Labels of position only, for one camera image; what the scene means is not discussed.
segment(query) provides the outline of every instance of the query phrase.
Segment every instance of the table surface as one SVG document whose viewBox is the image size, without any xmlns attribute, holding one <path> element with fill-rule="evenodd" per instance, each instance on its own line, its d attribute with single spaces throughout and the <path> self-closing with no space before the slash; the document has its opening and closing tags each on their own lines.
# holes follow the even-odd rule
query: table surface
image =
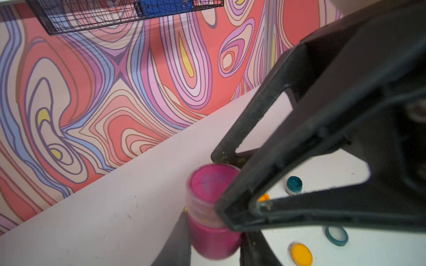
<svg viewBox="0 0 426 266">
<path fill-rule="evenodd" d="M 185 206 L 185 181 L 210 154 L 247 105 L 251 91 L 162 142 L 122 167 L 0 237 L 0 265 L 150 265 Z M 240 146 L 261 146 L 291 112 L 285 94 Z M 361 183 L 367 165 L 339 150 L 311 158 L 288 176 L 303 180 L 303 191 Z M 268 192 L 287 196 L 284 181 Z M 294 265 L 288 247 L 305 244 L 313 265 L 425 265 L 426 235 L 346 228 L 349 242 L 331 244 L 320 226 L 264 230 L 283 265 Z M 239 252 L 210 261 L 194 249 L 191 265 L 239 265 Z"/>
</svg>

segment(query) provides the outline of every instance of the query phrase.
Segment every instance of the paint pot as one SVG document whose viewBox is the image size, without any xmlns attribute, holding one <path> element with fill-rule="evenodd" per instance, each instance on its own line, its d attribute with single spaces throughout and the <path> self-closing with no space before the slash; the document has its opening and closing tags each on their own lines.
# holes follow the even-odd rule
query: paint pot
<svg viewBox="0 0 426 266">
<path fill-rule="evenodd" d="M 291 259 L 297 266 L 311 266 L 314 261 L 311 251 L 301 243 L 292 246 Z"/>
<path fill-rule="evenodd" d="M 297 195 L 302 192 L 302 180 L 297 176 L 290 176 L 285 185 L 285 191 L 290 195 Z"/>
<path fill-rule="evenodd" d="M 267 193 L 263 194 L 260 198 L 257 199 L 258 202 L 269 200 L 269 195 Z"/>
<path fill-rule="evenodd" d="M 214 205 L 239 169 L 227 164 L 207 164 L 188 177 L 186 203 L 191 243 L 202 256 L 221 260 L 241 245 L 241 233 L 226 228 Z"/>
</svg>

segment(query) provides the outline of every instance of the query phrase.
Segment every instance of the yellow paint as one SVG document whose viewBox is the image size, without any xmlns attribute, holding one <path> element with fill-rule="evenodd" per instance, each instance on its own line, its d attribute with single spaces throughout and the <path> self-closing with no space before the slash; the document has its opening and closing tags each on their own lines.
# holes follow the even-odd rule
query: yellow paint
<svg viewBox="0 0 426 266">
<path fill-rule="evenodd" d="M 276 56 L 276 40 L 275 34 L 272 37 L 272 58 L 271 58 L 271 67 L 275 65 L 275 56 Z"/>
<path fill-rule="evenodd" d="M 269 200 L 269 195 L 265 193 L 257 201 L 261 202 L 261 201 L 267 201 L 267 200 Z"/>
<path fill-rule="evenodd" d="M 42 109 L 40 112 L 38 112 L 37 125 L 40 125 L 43 120 L 50 122 L 50 116 L 46 109 Z"/>
<path fill-rule="evenodd" d="M 192 69 L 191 62 L 189 61 L 188 54 L 185 51 L 184 43 L 182 42 L 181 36 L 179 35 L 179 47 L 181 49 L 182 61 L 184 62 L 184 66 L 188 75 L 190 77 L 194 76 L 194 70 Z"/>
<path fill-rule="evenodd" d="M 55 149 L 51 149 L 50 150 L 50 152 L 58 159 L 58 160 L 60 160 L 61 159 L 61 154 L 60 154 L 60 152 L 58 152 L 57 150 L 55 150 Z"/>
<path fill-rule="evenodd" d="M 291 248 L 291 258 L 298 266 L 311 266 L 314 261 L 311 251 L 300 243 Z"/>
</svg>

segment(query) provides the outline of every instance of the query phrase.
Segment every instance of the black wire rack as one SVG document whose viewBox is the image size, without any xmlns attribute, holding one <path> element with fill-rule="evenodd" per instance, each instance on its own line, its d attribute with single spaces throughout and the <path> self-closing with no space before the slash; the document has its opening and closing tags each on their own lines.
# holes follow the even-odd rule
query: black wire rack
<svg viewBox="0 0 426 266">
<path fill-rule="evenodd" d="M 224 0 L 26 0 L 49 35 L 223 6 Z"/>
</svg>

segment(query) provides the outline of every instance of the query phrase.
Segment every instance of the pink paint jar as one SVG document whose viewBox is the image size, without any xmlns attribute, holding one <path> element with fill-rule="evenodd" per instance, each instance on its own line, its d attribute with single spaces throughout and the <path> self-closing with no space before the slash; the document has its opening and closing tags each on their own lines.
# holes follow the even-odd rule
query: pink paint jar
<svg viewBox="0 0 426 266">
<path fill-rule="evenodd" d="M 191 243 L 208 259 L 225 259 L 241 245 L 241 233 L 226 228 L 214 209 L 238 173 L 239 169 L 232 165 L 207 164 L 188 177 L 186 203 Z"/>
</svg>

